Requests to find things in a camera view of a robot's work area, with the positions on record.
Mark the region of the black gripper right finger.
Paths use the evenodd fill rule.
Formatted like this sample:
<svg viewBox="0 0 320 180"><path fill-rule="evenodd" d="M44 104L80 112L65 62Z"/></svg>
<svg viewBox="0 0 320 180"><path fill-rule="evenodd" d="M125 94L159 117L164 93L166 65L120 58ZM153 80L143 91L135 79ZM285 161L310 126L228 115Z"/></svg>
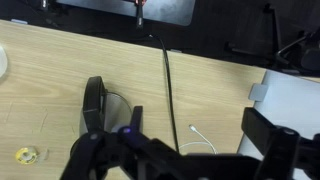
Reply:
<svg viewBox="0 0 320 180"><path fill-rule="evenodd" d="M263 155L255 180L291 180L300 135L286 127L277 127L254 108L244 109L241 128Z"/></svg>

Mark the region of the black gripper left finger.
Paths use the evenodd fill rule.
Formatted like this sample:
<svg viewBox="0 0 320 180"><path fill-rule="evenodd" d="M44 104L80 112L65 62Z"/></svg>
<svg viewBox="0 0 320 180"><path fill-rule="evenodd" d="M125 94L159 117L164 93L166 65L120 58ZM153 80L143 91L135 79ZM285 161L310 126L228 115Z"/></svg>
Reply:
<svg viewBox="0 0 320 180"><path fill-rule="evenodd" d="M73 146L60 180L103 180L115 167L114 147L114 134L99 131L82 135Z"/></svg>

